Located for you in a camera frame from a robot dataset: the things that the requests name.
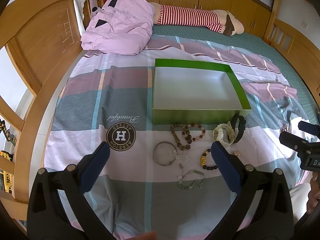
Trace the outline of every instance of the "wooden bed frame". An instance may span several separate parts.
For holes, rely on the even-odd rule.
[[[85,27],[89,11],[86,0]],[[276,14],[276,10],[272,12],[264,40],[291,63],[320,105],[320,51],[293,27],[277,20]],[[24,119],[0,97],[0,115],[19,132],[13,163],[0,156],[0,169],[12,174],[12,194],[0,191],[0,201],[12,218],[26,220],[36,135],[54,91],[82,51],[73,0],[15,0],[0,16],[0,30],[0,48],[6,47],[34,95]]]

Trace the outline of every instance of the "green box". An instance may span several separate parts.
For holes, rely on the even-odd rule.
[[[156,59],[153,72],[153,124],[219,124],[235,113],[246,116],[249,101],[226,64]]]

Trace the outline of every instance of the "pink blanket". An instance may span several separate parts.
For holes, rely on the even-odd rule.
[[[155,9],[146,0],[107,0],[83,34],[82,48],[122,55],[139,54],[152,35]]]

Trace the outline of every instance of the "wall outlet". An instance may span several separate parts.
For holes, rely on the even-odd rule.
[[[304,29],[307,29],[308,27],[308,24],[305,21],[302,21],[301,25]]]

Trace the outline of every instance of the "black watch strap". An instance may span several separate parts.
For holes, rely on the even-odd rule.
[[[231,127],[233,128],[233,130],[235,131],[236,128],[236,123],[237,120],[239,119],[239,124],[238,124],[238,135],[235,139],[235,141],[233,143],[237,143],[238,141],[240,141],[240,139],[243,136],[244,130],[245,130],[245,118],[242,115],[239,114],[235,114],[234,117],[231,120]]]

